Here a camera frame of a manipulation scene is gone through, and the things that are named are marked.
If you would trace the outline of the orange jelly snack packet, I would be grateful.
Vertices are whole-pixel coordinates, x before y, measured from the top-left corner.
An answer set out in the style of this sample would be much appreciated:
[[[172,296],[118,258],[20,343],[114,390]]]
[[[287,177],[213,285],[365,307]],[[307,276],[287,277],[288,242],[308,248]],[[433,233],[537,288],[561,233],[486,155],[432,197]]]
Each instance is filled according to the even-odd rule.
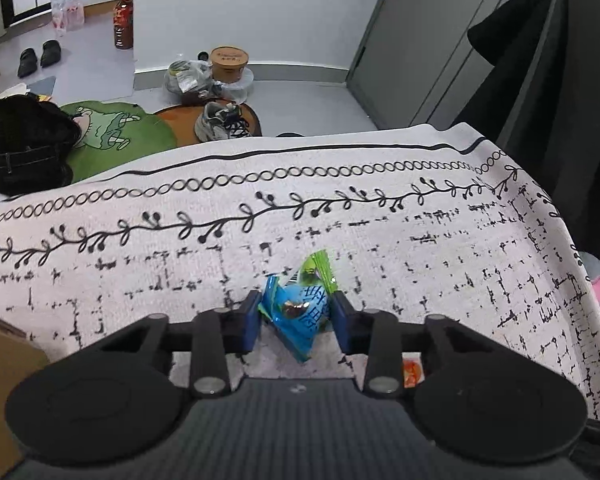
[[[404,388],[415,388],[424,380],[422,364],[418,359],[403,359],[403,385]]]

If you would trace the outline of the blue triangular snack packet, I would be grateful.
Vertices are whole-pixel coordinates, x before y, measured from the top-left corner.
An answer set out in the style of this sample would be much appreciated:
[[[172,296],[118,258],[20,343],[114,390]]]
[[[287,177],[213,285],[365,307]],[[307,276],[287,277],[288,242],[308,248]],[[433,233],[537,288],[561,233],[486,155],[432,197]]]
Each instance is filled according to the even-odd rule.
[[[310,358],[315,336],[328,323],[338,283],[327,252],[309,255],[289,276],[269,275],[259,310],[299,362]]]

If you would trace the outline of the white black patterned cloth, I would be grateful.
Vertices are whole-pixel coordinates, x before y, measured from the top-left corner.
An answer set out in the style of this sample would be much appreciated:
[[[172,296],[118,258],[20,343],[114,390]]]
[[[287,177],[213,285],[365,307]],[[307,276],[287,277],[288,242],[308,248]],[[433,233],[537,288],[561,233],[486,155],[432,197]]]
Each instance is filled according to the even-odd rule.
[[[557,209],[460,125],[177,148],[0,203],[0,318],[52,358],[151,313],[237,306],[327,252],[358,309],[454,318],[600,419],[600,307]]]

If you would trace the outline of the grey sneaker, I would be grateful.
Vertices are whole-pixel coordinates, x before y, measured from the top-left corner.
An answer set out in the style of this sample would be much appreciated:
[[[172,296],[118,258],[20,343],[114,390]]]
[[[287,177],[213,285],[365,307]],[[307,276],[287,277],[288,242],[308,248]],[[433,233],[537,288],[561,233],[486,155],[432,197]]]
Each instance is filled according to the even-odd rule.
[[[199,142],[234,140],[251,136],[248,120],[235,103],[208,102],[194,125]]]

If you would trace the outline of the pink grey plush toy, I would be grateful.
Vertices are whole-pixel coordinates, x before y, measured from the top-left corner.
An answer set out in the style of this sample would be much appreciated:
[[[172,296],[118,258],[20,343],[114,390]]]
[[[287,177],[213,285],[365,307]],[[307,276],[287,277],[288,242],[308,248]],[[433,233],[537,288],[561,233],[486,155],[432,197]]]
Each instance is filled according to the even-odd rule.
[[[600,259],[589,252],[580,252],[580,259],[593,287],[594,297],[600,306]]]

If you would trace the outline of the green cartoon floor mat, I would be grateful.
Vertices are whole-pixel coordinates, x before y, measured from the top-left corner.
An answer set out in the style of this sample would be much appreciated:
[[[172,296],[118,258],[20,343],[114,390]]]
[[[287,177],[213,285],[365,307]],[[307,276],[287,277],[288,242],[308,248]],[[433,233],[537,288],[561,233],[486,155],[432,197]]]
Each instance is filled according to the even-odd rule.
[[[81,101],[60,109],[81,129],[67,158],[73,183],[178,146],[171,127],[137,104]]]

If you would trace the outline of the clear plastic trash bag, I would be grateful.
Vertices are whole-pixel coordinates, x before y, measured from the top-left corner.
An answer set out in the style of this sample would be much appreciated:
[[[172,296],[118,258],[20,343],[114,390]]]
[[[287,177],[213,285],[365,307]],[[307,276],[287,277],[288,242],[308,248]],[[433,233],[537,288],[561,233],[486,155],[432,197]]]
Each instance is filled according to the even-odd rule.
[[[164,88],[183,105],[204,105],[220,96],[208,61],[174,61],[164,75]]]

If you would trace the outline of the black clothes pile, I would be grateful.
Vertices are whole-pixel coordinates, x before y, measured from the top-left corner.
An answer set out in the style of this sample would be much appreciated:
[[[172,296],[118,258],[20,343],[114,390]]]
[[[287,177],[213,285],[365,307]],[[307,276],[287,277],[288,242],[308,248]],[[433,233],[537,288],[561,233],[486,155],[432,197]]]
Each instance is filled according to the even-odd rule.
[[[80,136],[70,115],[35,94],[0,99],[0,193],[17,196],[70,184],[67,158]]]

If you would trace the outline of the grey door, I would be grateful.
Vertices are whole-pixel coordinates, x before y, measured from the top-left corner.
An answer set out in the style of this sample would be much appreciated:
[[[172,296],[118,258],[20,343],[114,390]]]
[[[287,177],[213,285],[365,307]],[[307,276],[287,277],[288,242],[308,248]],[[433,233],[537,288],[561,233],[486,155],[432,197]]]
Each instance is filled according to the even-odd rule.
[[[379,0],[347,85],[379,129],[446,129],[491,66],[467,32],[507,0]]]

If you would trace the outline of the brown instant noodle cup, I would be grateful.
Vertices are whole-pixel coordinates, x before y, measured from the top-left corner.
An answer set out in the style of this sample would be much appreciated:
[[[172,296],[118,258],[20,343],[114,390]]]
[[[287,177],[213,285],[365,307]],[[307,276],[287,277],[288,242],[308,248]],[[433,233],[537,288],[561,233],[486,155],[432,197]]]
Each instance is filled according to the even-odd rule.
[[[210,62],[213,78],[232,84],[242,76],[249,62],[249,54],[234,46],[216,47],[210,53]]]

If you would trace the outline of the black hanging coat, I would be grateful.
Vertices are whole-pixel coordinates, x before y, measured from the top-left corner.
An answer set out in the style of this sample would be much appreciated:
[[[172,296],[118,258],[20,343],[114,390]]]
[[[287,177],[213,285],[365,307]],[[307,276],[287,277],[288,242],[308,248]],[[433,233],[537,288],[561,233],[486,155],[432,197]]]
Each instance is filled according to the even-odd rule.
[[[512,156],[600,257],[600,0],[507,0],[467,36],[492,70],[455,120]]]

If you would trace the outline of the right black slipper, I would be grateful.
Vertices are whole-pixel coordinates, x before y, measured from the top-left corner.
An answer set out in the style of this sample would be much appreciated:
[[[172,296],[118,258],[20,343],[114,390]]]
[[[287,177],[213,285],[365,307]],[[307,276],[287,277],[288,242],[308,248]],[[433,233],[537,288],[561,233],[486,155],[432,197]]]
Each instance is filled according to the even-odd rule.
[[[55,40],[47,40],[42,45],[40,66],[42,68],[53,66],[61,61],[62,49],[60,43]]]

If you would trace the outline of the black slipper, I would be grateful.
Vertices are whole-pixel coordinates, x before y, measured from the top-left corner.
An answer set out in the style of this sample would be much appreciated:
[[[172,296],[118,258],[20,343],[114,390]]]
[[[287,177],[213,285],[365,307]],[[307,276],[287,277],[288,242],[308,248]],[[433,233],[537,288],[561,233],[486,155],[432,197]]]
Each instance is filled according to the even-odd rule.
[[[32,48],[24,49],[19,58],[17,76],[20,79],[27,78],[38,69],[38,57]]]
[[[62,49],[60,43],[55,40],[47,40],[42,45],[40,66],[42,68],[53,66],[61,61]]]

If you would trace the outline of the red oil bottle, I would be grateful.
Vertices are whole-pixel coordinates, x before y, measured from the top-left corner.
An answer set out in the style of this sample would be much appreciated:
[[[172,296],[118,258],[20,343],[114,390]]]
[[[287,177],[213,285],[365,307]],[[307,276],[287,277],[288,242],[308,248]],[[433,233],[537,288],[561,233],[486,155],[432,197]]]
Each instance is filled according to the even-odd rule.
[[[118,0],[114,7],[114,46],[121,50],[133,47],[133,0]]]

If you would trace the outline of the left black slipper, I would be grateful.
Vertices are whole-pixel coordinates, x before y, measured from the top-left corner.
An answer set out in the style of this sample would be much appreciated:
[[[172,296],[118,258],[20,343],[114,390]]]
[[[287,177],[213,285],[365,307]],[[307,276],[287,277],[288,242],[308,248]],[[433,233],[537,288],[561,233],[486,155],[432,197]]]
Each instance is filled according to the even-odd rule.
[[[19,58],[17,76],[20,79],[27,78],[38,69],[38,57],[32,48],[24,49]]]

